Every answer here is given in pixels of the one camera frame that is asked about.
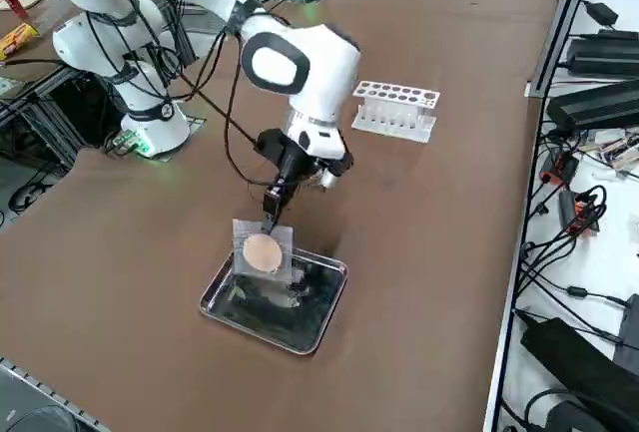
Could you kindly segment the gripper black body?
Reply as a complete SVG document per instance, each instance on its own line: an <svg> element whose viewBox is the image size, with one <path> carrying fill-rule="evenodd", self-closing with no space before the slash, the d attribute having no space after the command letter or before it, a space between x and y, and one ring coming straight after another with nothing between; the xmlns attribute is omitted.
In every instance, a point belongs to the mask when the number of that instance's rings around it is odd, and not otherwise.
<svg viewBox="0 0 639 432"><path fill-rule="evenodd" d="M298 185L313 172L313 159L280 129L262 131L255 151L278 170L275 183Z"/></svg>

